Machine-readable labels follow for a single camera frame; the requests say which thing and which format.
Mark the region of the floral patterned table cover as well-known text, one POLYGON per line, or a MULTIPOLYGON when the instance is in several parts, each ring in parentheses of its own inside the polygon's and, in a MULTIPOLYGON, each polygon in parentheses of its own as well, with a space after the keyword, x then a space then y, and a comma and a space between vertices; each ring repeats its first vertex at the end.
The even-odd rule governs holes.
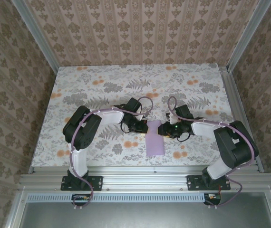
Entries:
MULTIPOLYGON (((149 121, 166 121, 174 105, 194 117, 230 123, 232 111, 217 64, 62 67, 49 100, 32 160, 33 167, 69 166, 63 128, 82 105, 91 110, 139 99, 149 121)), ((87 151, 88 166, 210 165, 220 156, 215 140, 184 134, 165 138, 165 154, 146 156, 145 137, 119 124, 99 127, 87 151)))

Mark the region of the long aluminium frame beam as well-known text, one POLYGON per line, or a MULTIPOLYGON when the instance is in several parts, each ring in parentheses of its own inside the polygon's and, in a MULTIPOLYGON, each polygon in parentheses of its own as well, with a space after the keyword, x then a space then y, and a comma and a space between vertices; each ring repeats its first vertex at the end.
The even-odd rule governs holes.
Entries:
MULTIPOLYGON (((89 174, 103 176, 102 192, 187 192, 188 175, 200 175, 204 166, 122 166, 89 167, 89 174)), ((22 175, 20 187, 35 191, 59 191, 66 167, 35 167, 22 175)), ((243 192, 271 191, 271 174, 261 172, 252 164, 229 176, 231 192, 243 186, 243 192)))

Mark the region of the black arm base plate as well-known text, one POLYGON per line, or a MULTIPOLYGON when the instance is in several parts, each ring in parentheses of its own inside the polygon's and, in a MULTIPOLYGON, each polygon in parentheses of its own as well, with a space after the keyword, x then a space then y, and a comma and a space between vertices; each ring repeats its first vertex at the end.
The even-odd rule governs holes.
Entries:
MULTIPOLYGON (((103 186, 102 176, 88 176, 87 182, 91 185, 93 190, 101 191, 103 186)), ((75 176, 64 176, 61 182, 61 191, 91 191, 90 186, 75 176)))
POLYGON ((187 179, 187 187, 189 191, 194 190, 230 190, 230 182, 225 177, 222 176, 216 180, 205 177, 203 175, 188 175, 187 179))

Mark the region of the aluminium side rail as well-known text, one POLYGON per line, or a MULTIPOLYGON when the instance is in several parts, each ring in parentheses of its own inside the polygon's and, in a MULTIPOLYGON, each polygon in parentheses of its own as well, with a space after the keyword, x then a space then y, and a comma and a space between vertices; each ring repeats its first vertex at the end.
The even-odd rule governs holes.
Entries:
POLYGON ((254 139, 232 72, 230 72, 226 66, 219 66, 219 72, 223 80, 223 85, 234 119, 241 121, 251 138, 254 139))

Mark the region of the grey sheet metal panel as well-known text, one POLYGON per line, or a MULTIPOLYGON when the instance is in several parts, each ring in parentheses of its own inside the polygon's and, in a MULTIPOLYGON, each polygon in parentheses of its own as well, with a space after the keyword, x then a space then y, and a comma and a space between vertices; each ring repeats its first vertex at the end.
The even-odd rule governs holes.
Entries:
POLYGON ((20 228, 271 228, 263 201, 214 209, 202 203, 29 203, 20 228))

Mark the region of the aluminium frame post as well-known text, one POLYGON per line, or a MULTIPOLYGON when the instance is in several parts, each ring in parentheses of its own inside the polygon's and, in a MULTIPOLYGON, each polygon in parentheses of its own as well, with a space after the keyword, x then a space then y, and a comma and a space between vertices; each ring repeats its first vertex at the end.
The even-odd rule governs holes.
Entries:
POLYGON ((271 5, 271 0, 259 0, 256 9, 254 10, 248 24, 246 25, 243 34, 241 35, 227 65, 228 72, 232 72, 240 60, 242 54, 245 52, 251 38, 261 23, 264 15, 271 5))
POLYGON ((48 44, 43 34, 43 30, 39 28, 38 23, 35 21, 34 14, 30 12, 24 0, 12 0, 12 2, 24 20, 27 28, 31 32, 53 72, 57 74, 59 70, 59 62, 56 60, 56 57, 51 49, 51 45, 48 44))

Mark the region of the light purple paper sheet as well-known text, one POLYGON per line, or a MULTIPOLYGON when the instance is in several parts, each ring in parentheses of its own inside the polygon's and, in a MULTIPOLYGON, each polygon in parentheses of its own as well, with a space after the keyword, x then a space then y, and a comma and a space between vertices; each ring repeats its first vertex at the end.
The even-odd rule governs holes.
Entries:
POLYGON ((148 131, 145 135, 146 156, 159 156, 165 154, 164 138, 158 134, 158 127, 161 121, 148 121, 148 131))

